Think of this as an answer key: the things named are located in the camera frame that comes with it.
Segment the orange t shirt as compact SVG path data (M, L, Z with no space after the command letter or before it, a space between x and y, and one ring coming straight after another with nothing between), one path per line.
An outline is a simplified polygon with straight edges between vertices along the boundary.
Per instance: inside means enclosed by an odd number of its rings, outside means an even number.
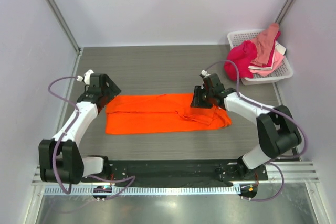
M145 134L217 130L232 125L216 106L192 108L192 93L119 95L106 107L107 134Z

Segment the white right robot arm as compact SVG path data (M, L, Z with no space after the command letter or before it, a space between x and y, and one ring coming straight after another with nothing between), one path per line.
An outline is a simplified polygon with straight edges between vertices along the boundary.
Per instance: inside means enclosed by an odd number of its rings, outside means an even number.
M298 127L286 106L268 106L242 95L237 89L226 89L217 74L203 70L200 76L203 84L194 87L192 108L216 106L257 126L258 145L237 160L237 170L242 178L301 144Z

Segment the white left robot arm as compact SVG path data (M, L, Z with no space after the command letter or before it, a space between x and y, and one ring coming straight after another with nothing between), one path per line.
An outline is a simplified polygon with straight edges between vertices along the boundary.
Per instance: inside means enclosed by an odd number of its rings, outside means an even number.
M75 80L85 86L76 102L68 102L73 113L52 138L42 140L38 146L40 178L44 182L78 184L83 177L110 173L106 156L82 157L79 145L91 122L121 89L107 74L92 70Z

